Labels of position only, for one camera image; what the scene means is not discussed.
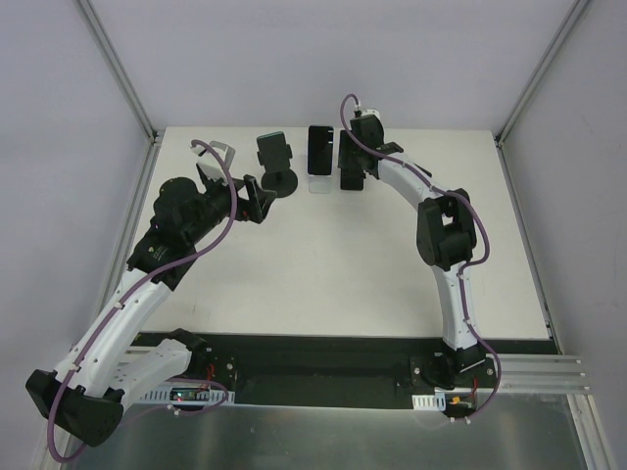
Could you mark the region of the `black phone blue edge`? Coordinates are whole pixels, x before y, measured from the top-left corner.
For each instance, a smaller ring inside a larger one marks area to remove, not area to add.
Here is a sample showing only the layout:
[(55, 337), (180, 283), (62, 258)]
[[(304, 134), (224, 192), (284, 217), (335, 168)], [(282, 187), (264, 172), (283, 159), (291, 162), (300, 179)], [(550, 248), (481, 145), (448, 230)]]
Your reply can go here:
[(334, 128), (310, 125), (308, 129), (308, 174), (328, 176), (332, 172)]

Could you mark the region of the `black phone teal edge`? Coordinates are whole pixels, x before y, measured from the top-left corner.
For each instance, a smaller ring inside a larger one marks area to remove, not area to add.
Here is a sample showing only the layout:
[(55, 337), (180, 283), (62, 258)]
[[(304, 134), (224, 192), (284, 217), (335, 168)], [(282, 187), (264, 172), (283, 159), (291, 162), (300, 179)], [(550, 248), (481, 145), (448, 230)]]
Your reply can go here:
[(290, 167), (291, 148), (281, 131), (271, 132), (256, 139), (258, 160), (266, 172), (279, 172)]

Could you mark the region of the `black round-base phone stand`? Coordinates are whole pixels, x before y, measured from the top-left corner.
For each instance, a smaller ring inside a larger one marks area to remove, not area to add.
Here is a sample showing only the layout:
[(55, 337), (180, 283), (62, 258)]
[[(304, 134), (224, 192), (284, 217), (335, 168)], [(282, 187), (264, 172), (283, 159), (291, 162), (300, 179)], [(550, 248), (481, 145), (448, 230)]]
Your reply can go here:
[(282, 199), (292, 195), (298, 187), (298, 176), (290, 167), (279, 172), (266, 172), (262, 176), (262, 187), (265, 190), (272, 190), (277, 193), (277, 198)]

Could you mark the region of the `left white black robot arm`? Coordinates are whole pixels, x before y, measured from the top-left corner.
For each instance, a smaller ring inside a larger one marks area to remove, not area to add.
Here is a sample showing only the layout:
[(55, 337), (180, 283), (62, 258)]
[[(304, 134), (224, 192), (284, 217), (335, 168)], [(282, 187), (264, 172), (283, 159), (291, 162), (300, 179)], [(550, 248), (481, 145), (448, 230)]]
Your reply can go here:
[(207, 343), (182, 328), (142, 357), (119, 365), (144, 323), (192, 267), (197, 244), (218, 225), (262, 223), (276, 198), (251, 175), (232, 182), (203, 177), (202, 182), (203, 192), (187, 177), (161, 186), (150, 227), (96, 321), (53, 370), (36, 369), (27, 379), (25, 388), (49, 434), (61, 428), (96, 447), (134, 403), (167, 379), (208, 378)]

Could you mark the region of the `silver folding phone stand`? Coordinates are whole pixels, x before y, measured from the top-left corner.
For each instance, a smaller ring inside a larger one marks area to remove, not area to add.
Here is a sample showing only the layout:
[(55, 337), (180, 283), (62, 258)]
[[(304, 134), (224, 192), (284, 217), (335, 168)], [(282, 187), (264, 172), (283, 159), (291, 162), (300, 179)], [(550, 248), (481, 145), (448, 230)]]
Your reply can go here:
[(331, 175), (309, 175), (309, 192), (312, 194), (329, 194), (332, 190)]

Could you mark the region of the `black folding phone stand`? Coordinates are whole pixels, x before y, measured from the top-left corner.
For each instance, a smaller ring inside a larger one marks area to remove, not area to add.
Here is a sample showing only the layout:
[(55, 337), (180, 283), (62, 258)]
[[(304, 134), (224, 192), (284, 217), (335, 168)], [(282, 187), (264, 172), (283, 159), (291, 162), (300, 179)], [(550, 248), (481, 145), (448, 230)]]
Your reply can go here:
[(345, 130), (340, 132), (338, 167), (340, 169), (340, 189), (343, 191), (362, 191), (365, 179), (358, 161), (359, 147)]

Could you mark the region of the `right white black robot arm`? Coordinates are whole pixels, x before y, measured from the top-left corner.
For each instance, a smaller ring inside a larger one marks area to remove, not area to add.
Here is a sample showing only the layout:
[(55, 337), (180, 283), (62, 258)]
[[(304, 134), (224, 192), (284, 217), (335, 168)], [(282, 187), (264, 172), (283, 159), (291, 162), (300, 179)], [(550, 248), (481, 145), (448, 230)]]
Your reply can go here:
[(420, 366), (420, 376), (444, 390), (463, 386), (486, 359), (469, 282), (476, 232), (484, 227), (476, 220), (465, 190), (440, 188), (430, 172), (383, 142), (384, 130), (377, 115), (357, 111), (351, 120), (341, 121), (349, 149), (340, 152), (340, 165), (386, 183), (416, 211), (416, 246), (434, 274), (443, 324), (442, 352)]

